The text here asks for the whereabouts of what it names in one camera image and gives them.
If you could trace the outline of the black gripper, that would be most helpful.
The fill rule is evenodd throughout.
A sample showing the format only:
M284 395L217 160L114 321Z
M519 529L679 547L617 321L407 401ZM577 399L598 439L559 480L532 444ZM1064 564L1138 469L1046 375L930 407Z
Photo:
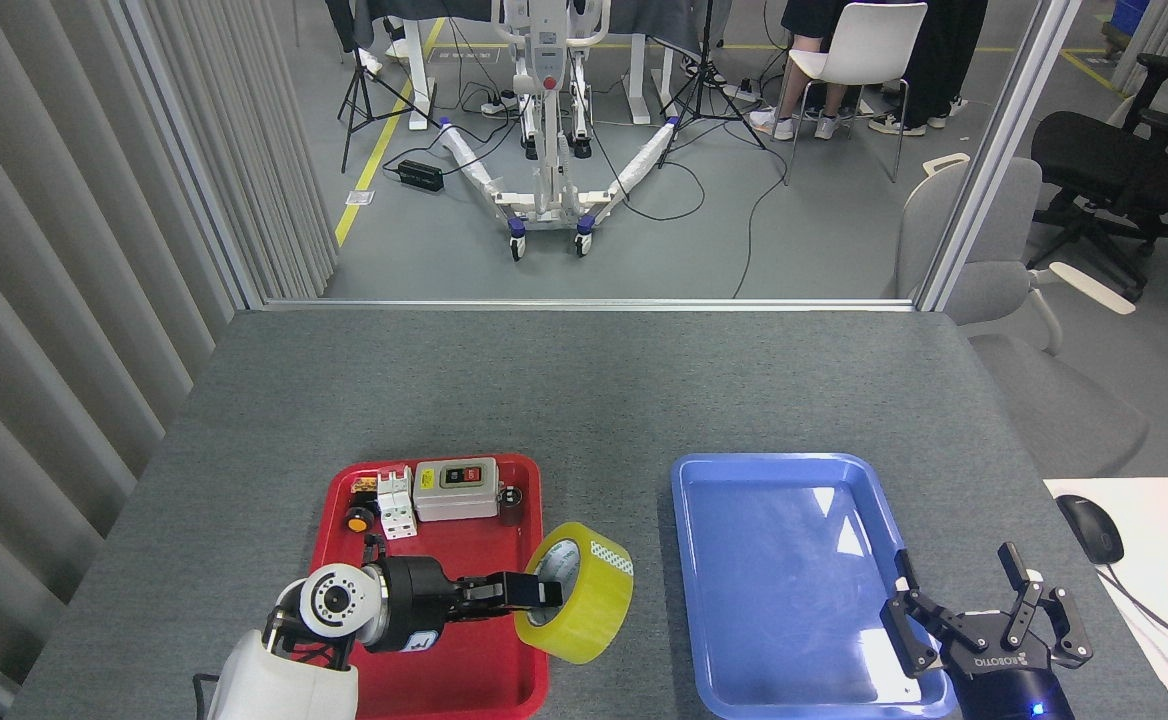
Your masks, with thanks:
M456 605L457 623L564 605L562 584L531 573L498 572L487 577L457 579L453 583L444 574L442 561L429 556L387 558L382 572L388 591L383 652L420 652L433 648L442 638L452 607L461 597Z
M1073 594L1063 587L1047 588L1047 580L1027 568L1015 544L1000 544L997 558L1017 597L1001 637L1004 650L988 650L990 643L958 612L922 593L908 551L895 552L898 579L882 605L881 621L901 670L917 679L926 671L948 669L964 719L1073 719L1052 670L1052 662L1077 669L1093 657ZM1050 650L1042 642L1026 644L1040 609L1055 635ZM946 650L948 662L943 659Z

